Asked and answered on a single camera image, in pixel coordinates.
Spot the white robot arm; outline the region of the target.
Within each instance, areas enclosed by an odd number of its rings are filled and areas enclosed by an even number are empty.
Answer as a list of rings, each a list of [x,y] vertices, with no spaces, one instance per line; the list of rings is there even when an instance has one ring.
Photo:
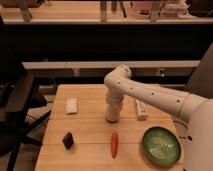
[[[104,78],[107,87],[106,115],[109,122],[120,119],[125,95],[152,105],[188,124],[184,152],[185,171],[213,171],[213,98],[164,88],[131,79],[126,65],[119,65]]]

